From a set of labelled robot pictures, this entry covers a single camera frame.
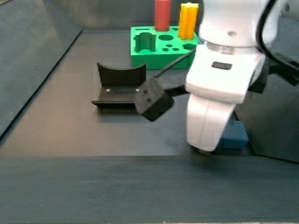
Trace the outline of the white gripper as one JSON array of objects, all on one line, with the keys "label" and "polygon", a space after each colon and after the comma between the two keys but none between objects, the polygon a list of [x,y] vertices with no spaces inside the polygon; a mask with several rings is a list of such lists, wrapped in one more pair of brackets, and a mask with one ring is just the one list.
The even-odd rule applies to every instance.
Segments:
[{"label": "white gripper", "polygon": [[265,56],[254,47],[197,45],[185,90],[186,141],[202,151],[213,151],[232,111],[245,99],[248,87],[260,75]]}]

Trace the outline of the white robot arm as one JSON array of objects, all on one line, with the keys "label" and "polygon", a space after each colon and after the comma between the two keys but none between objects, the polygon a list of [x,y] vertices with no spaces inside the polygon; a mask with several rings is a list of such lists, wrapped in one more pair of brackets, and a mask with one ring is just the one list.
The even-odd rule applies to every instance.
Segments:
[{"label": "white robot arm", "polygon": [[244,101],[265,62],[257,22],[268,0],[202,0],[200,38],[185,77],[186,141],[213,151],[232,111]]}]

